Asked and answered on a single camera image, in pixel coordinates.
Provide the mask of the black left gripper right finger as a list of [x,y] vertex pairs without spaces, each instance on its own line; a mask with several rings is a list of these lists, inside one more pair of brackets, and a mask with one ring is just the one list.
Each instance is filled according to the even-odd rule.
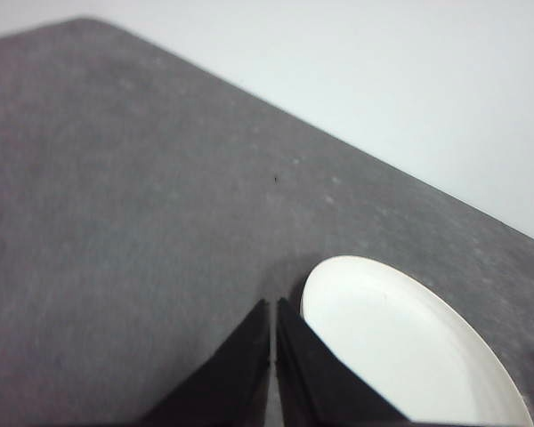
[[278,300],[276,318],[277,377],[286,426],[411,425],[334,355],[289,300]]

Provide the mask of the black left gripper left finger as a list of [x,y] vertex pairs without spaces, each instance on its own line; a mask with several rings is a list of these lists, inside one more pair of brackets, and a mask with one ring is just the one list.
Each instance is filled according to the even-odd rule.
[[212,357],[146,415],[148,426],[240,426],[270,368],[270,314],[262,299]]

